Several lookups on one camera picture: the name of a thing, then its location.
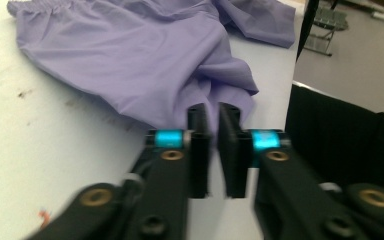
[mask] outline white table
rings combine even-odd
[[[87,185],[119,183],[146,133],[102,101],[34,67],[16,47],[15,21],[5,5],[0,0],[0,240],[36,231],[39,210],[58,216]],[[303,7],[295,5],[298,39]],[[261,90],[244,127],[283,129],[298,41],[282,49],[232,34],[230,39],[233,55],[248,62]],[[252,194],[225,199],[217,154],[210,173],[212,197],[190,201],[189,239],[262,239]],[[252,170],[251,190],[256,176]]]

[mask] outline floor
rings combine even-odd
[[[332,57],[303,50],[294,79],[328,95],[384,112],[384,21],[348,6],[349,29],[337,32],[331,43]],[[313,27],[315,32],[321,29]]]

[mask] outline purple cloth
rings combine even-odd
[[[185,128],[186,109],[205,103],[214,131],[218,102],[241,108],[243,118],[253,106],[251,71],[231,56],[210,0],[11,1],[8,10],[18,46],[36,66],[155,128]],[[240,27],[243,16],[231,18]],[[289,21],[293,36],[293,16]],[[292,44],[285,39],[279,44]]]

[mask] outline purple garment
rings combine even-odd
[[[209,0],[11,1],[8,10],[36,66],[155,128],[185,128],[186,109],[205,103],[214,131],[218,102],[243,118],[253,106],[251,71],[231,56]]]

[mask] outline elastic waistband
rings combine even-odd
[[[7,4],[8,12],[15,17],[18,11],[26,10],[29,12],[44,12],[55,9],[56,7],[68,5],[72,0],[32,0],[9,1]]]

